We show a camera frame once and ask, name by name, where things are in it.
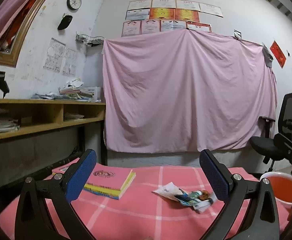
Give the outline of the blue green snack wrapper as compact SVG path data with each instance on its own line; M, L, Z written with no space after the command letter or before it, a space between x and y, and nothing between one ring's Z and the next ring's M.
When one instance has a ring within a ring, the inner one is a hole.
M192 191L190 193L182 191L182 194L175 195L175 198L183 206L191 207L197 213L205 212L217 201L215 193L209 193L206 190Z

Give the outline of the white paper wrapper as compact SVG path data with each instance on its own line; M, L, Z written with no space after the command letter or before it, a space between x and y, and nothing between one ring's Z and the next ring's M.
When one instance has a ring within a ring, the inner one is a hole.
M152 191L152 193L175 202L179 201L176 196L183 195L183 191L180 190L179 187L177 187L173 182L159 187L158 189Z

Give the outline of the red plastic trash bucket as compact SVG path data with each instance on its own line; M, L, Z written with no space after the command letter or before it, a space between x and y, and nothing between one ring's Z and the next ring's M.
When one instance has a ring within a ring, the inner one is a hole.
M284 172L266 172L260 180L268 179L274 196L287 210L292 207L292 175Z

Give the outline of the yellow blue bottom book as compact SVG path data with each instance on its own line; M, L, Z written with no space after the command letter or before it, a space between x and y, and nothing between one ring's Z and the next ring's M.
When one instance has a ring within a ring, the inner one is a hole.
M121 190L107 189L105 187L97 187L97 186L92 186L89 184L85 184L83 189L87 192L90 192L99 196L104 196L104 197L109 197L112 199L119 200L121 199L123 194L126 192L126 190L129 188L129 186L132 184L135 177L136 177L136 173L131 172L130 175L128 176L128 179L123 184L123 188Z

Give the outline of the pink top book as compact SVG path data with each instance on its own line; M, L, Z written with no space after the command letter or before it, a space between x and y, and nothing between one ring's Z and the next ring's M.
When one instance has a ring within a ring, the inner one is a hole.
M97 163L86 183L94 187L121 191L132 174L131 168L104 166Z

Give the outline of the pink checked tablecloth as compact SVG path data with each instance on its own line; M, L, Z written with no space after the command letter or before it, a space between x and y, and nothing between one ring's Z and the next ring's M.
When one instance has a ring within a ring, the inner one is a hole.
M203 213L154 194L174 183L185 191L212 190L199 167L134 168L136 177L119 200L83 190L71 204L97 239L200 239L223 207L216 201Z

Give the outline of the black office chair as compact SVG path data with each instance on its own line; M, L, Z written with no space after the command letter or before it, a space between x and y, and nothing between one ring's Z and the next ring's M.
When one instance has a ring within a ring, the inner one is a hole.
M268 170L272 172L274 163L287 158L292 152L292 93L284 96L278 117L278 133L274 138L270 138L270 128L275 120L264 116L259 119L264 121L265 136L251 137L249 143L258 154L264 156L264 164L271 162Z

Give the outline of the stack of papers on shelf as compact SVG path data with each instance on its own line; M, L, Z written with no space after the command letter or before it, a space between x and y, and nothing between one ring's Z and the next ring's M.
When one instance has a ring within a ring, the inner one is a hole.
M58 88L58 93L48 94L35 93L32 99L43 100L72 100L79 102L102 102L101 87L85 87L84 83L76 78L69 81L63 87Z

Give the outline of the large pink hanging sheet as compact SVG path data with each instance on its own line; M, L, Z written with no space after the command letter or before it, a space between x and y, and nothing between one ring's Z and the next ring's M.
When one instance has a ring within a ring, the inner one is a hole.
M105 40L109 150L237 150L274 118L277 82L263 47L188 29Z

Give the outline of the wooden wall shelf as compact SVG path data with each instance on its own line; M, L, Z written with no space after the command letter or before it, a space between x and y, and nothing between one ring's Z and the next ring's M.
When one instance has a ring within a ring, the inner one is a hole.
M0 132L0 140L103 121L106 104L74 100L0 99L0 109L17 120L16 131Z

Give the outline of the wall calendar sheets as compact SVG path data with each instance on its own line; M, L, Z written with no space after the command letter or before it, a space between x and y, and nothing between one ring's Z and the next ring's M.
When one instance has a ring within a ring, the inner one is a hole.
M52 37L46 50L43 69L65 76L75 76L77 55L77 51Z

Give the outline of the red wall paper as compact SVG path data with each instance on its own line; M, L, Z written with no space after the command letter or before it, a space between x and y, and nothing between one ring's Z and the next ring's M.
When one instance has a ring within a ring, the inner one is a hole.
M286 62L286 56L283 53L283 51L281 50L281 48L279 47L279 45L277 44L276 41L273 41L271 47L270 47L271 52L273 53L274 57L276 58L279 66L281 68L284 67L285 62Z

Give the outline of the black wall brush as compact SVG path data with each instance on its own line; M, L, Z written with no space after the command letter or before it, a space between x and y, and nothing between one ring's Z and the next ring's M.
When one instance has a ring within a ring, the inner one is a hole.
M66 29L70 25L72 19L73 19L73 17L71 15L64 14L61 22L59 23L59 25L57 27L57 30L61 31L61 30Z

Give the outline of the round wall clock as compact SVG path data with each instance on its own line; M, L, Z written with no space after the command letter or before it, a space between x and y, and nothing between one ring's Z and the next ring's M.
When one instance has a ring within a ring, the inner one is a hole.
M70 10L75 11L81 7L82 0L67 0L66 5Z

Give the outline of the certificates on wall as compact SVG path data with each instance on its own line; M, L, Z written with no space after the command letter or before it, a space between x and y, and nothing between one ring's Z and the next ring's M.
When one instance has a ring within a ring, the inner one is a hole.
M122 36L153 34L171 30L189 29L212 32L209 23L200 22L200 15L223 18L220 7L187 0L130 1L126 11Z

